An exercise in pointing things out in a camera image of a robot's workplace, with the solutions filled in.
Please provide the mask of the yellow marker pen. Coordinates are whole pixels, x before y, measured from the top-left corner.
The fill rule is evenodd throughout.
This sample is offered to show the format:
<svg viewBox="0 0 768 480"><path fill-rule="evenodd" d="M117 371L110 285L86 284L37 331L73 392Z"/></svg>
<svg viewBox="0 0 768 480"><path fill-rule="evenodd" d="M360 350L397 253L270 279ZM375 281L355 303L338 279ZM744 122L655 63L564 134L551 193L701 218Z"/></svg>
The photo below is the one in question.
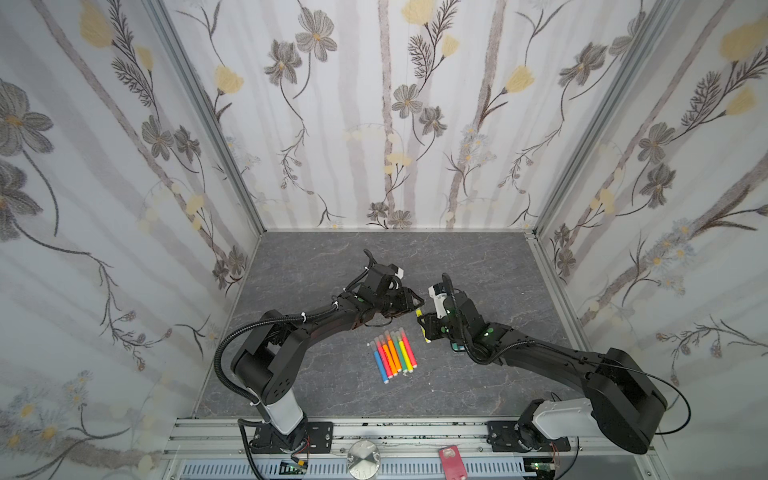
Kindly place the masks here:
<svg viewBox="0 0 768 480"><path fill-rule="evenodd" d="M430 343L431 339L428 336L428 325L429 325L429 319L427 318L427 315L422 312L421 309L416 310L416 319L417 323L419 324L422 336L426 343Z"/></svg>

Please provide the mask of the pink marker pen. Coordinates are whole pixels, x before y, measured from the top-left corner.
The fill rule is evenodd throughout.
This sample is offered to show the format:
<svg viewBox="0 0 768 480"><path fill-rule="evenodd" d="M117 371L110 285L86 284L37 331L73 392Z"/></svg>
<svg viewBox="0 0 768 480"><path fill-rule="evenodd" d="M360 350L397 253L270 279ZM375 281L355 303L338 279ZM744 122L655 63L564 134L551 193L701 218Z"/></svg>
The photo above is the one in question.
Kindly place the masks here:
<svg viewBox="0 0 768 480"><path fill-rule="evenodd" d="M403 344L403 348L405 349L406 355L407 355L407 363L409 365L408 369L410 371L415 370L418 367L418 363L415 359L415 356L413 354L413 350L411 348L410 342L408 340L408 337L406 335L406 332L403 328L399 329L399 335L401 338L401 343Z"/></svg>

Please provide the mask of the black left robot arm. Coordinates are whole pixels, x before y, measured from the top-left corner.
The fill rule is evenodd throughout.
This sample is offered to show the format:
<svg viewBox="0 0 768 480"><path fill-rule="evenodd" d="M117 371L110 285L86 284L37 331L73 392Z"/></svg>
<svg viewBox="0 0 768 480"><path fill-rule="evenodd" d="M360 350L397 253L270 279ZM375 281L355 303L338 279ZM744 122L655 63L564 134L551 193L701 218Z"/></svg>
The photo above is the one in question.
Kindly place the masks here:
<svg viewBox="0 0 768 480"><path fill-rule="evenodd" d="M424 305L403 285L394 264L371 263L327 306L282 314L266 312L221 341L214 358L222 385L254 404L282 436L305 430L306 414L293 388L310 347L366 325L377 315L395 319Z"/></svg>

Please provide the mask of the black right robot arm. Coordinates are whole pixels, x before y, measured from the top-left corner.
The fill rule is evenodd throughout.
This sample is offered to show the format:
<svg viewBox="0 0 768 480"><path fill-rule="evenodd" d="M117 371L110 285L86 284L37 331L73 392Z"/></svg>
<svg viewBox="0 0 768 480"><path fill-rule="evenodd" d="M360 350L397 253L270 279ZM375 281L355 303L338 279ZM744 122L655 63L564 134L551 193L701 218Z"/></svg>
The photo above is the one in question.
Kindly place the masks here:
<svg viewBox="0 0 768 480"><path fill-rule="evenodd" d="M532 400L518 417L512 445L527 452L566 437L603 437L632 454L648 452L667 401L632 357L575 350L488 323L465 294L435 294L419 312L426 339L447 339L478 365L519 368L580 393L569 401Z"/></svg>

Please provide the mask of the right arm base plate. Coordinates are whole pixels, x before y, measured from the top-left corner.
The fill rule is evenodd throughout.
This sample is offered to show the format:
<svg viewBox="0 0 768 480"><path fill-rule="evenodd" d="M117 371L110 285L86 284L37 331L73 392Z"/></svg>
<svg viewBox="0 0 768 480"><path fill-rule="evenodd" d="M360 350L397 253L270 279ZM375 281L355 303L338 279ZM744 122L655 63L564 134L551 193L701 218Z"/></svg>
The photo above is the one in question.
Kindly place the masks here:
<svg viewBox="0 0 768 480"><path fill-rule="evenodd" d="M486 441L495 453L554 453L572 450L566 437L548 439L528 423L495 420L488 421L486 426Z"/></svg>

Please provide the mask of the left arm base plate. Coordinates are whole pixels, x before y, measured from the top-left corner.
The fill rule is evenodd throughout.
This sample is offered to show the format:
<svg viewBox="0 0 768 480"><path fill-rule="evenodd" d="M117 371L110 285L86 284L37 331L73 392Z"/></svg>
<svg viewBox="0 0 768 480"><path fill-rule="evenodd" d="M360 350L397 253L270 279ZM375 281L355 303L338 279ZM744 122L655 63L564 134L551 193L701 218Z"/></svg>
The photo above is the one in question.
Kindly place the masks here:
<svg viewBox="0 0 768 480"><path fill-rule="evenodd" d="M290 434L283 434L268 423L257 423L247 435L248 446L254 454L303 452L328 454L333 442L332 422L302 422Z"/></svg>

